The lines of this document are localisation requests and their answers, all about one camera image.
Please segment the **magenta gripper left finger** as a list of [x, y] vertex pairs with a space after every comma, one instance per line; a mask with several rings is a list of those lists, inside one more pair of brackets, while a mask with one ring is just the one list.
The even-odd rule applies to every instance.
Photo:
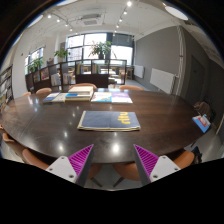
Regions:
[[60, 156], [47, 171], [65, 180], [84, 186], [93, 159], [93, 145], [89, 145], [74, 154]]

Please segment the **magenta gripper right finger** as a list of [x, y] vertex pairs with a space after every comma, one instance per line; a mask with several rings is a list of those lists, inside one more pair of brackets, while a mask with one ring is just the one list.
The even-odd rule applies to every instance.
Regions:
[[180, 168], [167, 156], [157, 156], [138, 145], [134, 146], [135, 162], [143, 186], [175, 173]]

